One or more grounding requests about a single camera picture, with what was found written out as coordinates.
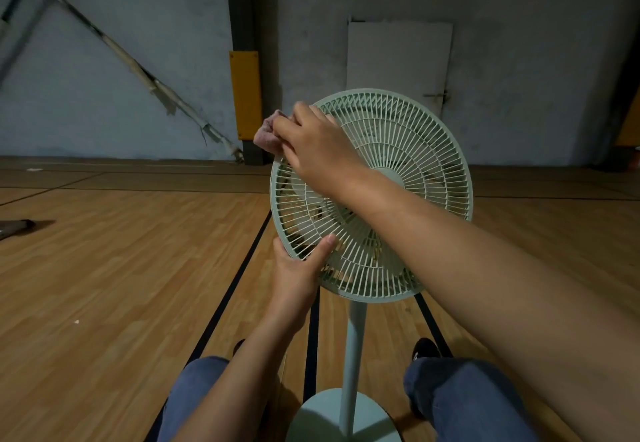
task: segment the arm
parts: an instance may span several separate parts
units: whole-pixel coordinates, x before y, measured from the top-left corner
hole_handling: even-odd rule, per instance
[[[637,439],[640,325],[516,247],[371,171],[331,117],[277,119],[300,177],[351,208],[427,291],[587,440]]]
[[[317,273],[335,246],[325,237],[306,261],[274,241],[273,294],[260,324],[182,426],[176,442],[251,441],[293,335],[302,328],[317,292]]]

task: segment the wall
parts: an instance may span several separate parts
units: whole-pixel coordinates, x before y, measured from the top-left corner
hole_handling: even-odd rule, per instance
[[[345,87],[350,16],[453,22],[442,118],[476,164],[588,163],[640,17],[640,0],[258,2],[263,82],[284,110]]]
[[[57,3],[25,0],[2,43],[0,155],[226,159]],[[69,0],[236,141],[227,0]],[[17,43],[28,42],[21,53]],[[7,60],[17,56],[7,67]]]

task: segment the fan stand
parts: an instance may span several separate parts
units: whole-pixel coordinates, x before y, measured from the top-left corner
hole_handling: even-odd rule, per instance
[[[296,413],[287,442],[401,442],[391,417],[371,398],[358,393],[367,304],[350,301],[342,388],[309,398]]]

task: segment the leg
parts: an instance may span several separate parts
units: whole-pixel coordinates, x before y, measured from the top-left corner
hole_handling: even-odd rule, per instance
[[[157,442],[169,442],[175,437],[228,364],[224,358],[208,356],[185,366],[166,401]]]
[[[443,442],[538,439],[513,385],[486,361],[418,358],[404,375],[404,390]]]

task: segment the fan head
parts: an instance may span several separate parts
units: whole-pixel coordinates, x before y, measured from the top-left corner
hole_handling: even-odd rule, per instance
[[[465,158],[451,132],[425,106],[373,89],[336,93],[316,106],[334,116],[370,168],[471,219],[473,193]],[[320,273],[320,285],[326,289],[361,302],[396,301],[422,289],[367,223],[315,193],[284,158],[273,163],[270,195],[276,230],[293,258],[305,259],[330,233],[338,237],[338,246]]]

